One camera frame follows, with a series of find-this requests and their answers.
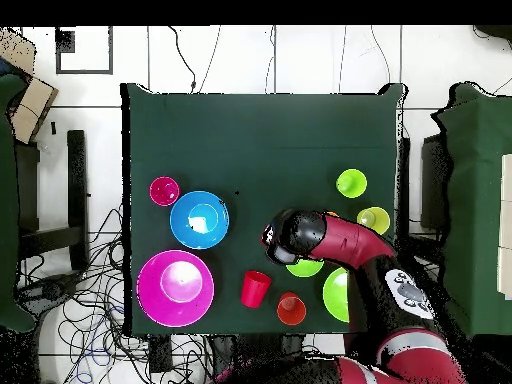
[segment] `cardboard box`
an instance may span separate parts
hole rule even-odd
[[[34,78],[36,49],[26,38],[8,28],[0,29],[0,58],[9,63],[28,84],[11,123],[17,140],[28,143],[39,131],[57,95],[57,89]]]
[[[0,29],[0,57],[26,74],[34,74],[36,47],[12,29]]]

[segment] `white tile floor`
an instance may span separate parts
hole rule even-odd
[[[178,55],[174,33],[167,27],[114,27],[112,75],[56,75],[54,28],[24,27],[21,30],[36,44],[35,75],[59,89],[54,107],[36,137],[42,151],[38,211],[41,229],[67,224],[66,132],[83,129],[91,194],[89,227],[94,238],[108,211],[121,204],[119,83],[139,83],[154,92],[189,92],[191,74]],[[91,55],[90,48],[84,47],[82,51],[79,48],[87,44],[87,37],[91,37],[94,28],[85,31],[83,27],[76,27],[75,30],[75,39],[80,40],[76,44],[77,57],[66,58],[63,66],[71,62],[101,62],[103,59],[99,56],[106,54],[105,46],[98,45],[98,57],[90,58],[87,57]],[[502,39],[479,38],[478,35],[485,35],[475,34],[471,25],[373,28],[369,25],[278,25],[274,59],[271,25],[222,26],[220,34],[218,26],[176,27],[176,30],[181,52],[196,73],[196,91],[202,86],[201,91],[205,93],[272,92],[274,61],[277,92],[376,93],[389,81],[406,84],[409,94],[403,119],[412,143],[412,220],[419,220],[421,213],[421,144],[423,138],[439,131],[430,114],[446,105],[449,88],[457,82],[473,81],[492,93],[512,76],[511,46]],[[97,31],[98,38],[106,33],[104,28]],[[217,36],[216,54],[203,84]],[[512,83],[496,94],[512,95]],[[50,130],[52,121],[56,125],[55,135]],[[119,229],[119,222],[113,217],[103,229],[111,234],[99,235],[95,243],[112,240]],[[67,249],[46,254],[45,258],[43,268],[37,271],[39,275],[70,270]],[[104,255],[98,258],[97,263],[103,258]],[[30,270],[38,263],[38,258],[31,258],[27,260],[27,267]],[[117,295],[120,298],[121,285],[117,288],[120,288]],[[65,305],[68,316],[77,319],[89,314],[85,309],[74,302]],[[43,379],[59,384],[73,367],[71,359],[76,360],[78,354],[72,349],[75,356],[70,359],[69,346],[57,333],[62,317],[62,307],[53,310],[44,320],[40,338]],[[61,330],[63,338],[70,341],[74,328],[62,326]],[[313,336],[308,335],[305,343],[313,343]],[[316,335],[314,343],[325,353],[343,353],[341,335]],[[110,368],[101,366],[101,359],[98,356],[81,361],[80,378],[73,374],[75,378],[70,384],[98,384]],[[105,378],[101,384],[144,384],[133,365],[120,359],[111,367],[110,381]],[[144,364],[139,371],[144,373]],[[202,372],[198,369],[194,378],[202,379]],[[92,381],[86,383],[89,375]]]

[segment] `plastic bowl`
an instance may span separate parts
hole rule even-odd
[[[137,278],[137,299],[146,315],[166,327],[198,321],[213,301],[213,277],[197,256],[167,250],[153,256]]]
[[[344,268],[331,272],[325,280],[322,297],[329,313],[336,319],[348,322],[348,274]]]
[[[377,206],[363,209],[357,214],[357,223],[371,228],[376,233],[384,234],[391,225],[389,214]]]
[[[299,259],[297,264],[286,265],[286,268],[296,277],[311,277],[320,271],[323,266],[323,261]]]
[[[336,180],[336,189],[350,199],[361,196],[366,185],[366,176],[358,169],[347,169]]]
[[[192,191],[180,197],[171,210],[171,231],[190,249],[208,249],[228,232],[226,204],[215,194]]]

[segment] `pink cup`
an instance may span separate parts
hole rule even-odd
[[[258,308],[271,282],[272,279],[261,272],[247,271],[244,276],[244,285],[240,298],[242,304],[248,308]]]
[[[180,195],[180,186],[171,177],[158,177],[149,186],[149,197],[159,206],[172,205]]]

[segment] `lime green cup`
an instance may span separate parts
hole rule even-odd
[[[299,262],[295,265],[286,265],[288,271],[290,271],[296,277],[311,277],[315,275],[324,266],[323,261],[309,261],[306,259],[299,259]]]
[[[361,196],[366,185],[366,176],[358,169],[347,169],[336,180],[336,189],[350,199]]]
[[[389,214],[382,208],[363,209],[357,214],[357,223],[371,228],[376,233],[384,234],[391,225]]]
[[[324,305],[329,313],[336,319],[348,322],[348,273],[344,268],[331,272],[324,283]]]

